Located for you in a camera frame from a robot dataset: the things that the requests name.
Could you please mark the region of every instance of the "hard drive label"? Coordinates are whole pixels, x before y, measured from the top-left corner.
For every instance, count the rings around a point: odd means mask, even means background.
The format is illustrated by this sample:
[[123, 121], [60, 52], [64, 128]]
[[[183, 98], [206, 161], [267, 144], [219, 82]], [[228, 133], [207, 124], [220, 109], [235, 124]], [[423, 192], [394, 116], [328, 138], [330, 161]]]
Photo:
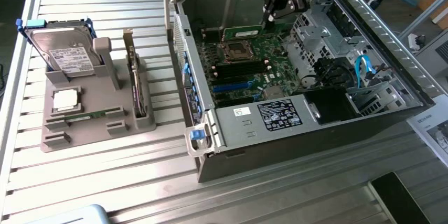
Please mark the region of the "hard drive label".
[[268, 131], [303, 124], [291, 99], [259, 104], [259, 111]]
[[66, 73], [92, 71], [94, 65], [84, 47], [50, 50], [59, 67]]

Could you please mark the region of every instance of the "blue drive bracket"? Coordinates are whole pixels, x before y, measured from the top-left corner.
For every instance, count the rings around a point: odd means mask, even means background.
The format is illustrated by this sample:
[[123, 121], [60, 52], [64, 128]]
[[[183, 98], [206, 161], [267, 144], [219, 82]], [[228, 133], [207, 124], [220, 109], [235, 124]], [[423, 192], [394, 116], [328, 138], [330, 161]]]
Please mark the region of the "blue drive bracket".
[[90, 28], [92, 38], [95, 39], [96, 38], [96, 32], [95, 32], [95, 29], [94, 29], [94, 22], [92, 22], [92, 20], [90, 18], [87, 18], [84, 20], [84, 22], [87, 24], [87, 27]]
[[104, 208], [96, 204], [35, 220], [28, 224], [67, 224], [76, 223], [78, 221], [88, 224], [111, 224]]
[[31, 40], [26, 34], [26, 29], [23, 27], [23, 20], [20, 18], [16, 19], [16, 27], [18, 27], [18, 32], [26, 37], [28, 43], [31, 44]]

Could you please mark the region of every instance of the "metal table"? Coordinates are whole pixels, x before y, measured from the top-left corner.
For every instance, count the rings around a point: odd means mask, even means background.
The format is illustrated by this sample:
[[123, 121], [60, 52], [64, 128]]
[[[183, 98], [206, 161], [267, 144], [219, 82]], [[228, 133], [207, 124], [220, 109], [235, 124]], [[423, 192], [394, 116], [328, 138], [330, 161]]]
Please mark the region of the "metal table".
[[294, 161], [196, 181], [163, 20], [163, 0], [27, 0], [23, 19], [88, 15], [124, 58], [135, 29], [158, 129], [52, 153], [39, 149], [44, 62], [22, 38], [3, 120], [3, 223], [100, 204], [116, 223], [390, 223], [367, 182], [396, 171], [432, 223], [448, 221], [448, 169], [406, 123], [372, 139]]

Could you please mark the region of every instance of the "blue latch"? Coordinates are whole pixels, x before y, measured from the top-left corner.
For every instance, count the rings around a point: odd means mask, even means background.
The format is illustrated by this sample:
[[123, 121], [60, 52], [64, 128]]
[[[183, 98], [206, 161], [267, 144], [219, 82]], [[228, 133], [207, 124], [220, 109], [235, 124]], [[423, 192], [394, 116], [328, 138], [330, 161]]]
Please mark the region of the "blue latch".
[[87, 18], [84, 22], [86, 22], [87, 26], [90, 27], [92, 38], [96, 38], [96, 32], [95, 32], [95, 29], [94, 29], [94, 22], [92, 22], [91, 18]]
[[23, 31], [23, 20], [20, 18], [16, 19], [16, 26], [18, 26], [18, 31], [22, 32]]
[[186, 62], [186, 64], [184, 64], [184, 73], [187, 73], [188, 72], [188, 62]]
[[200, 140], [206, 138], [206, 131], [204, 130], [194, 130], [190, 132], [190, 139], [191, 140]]

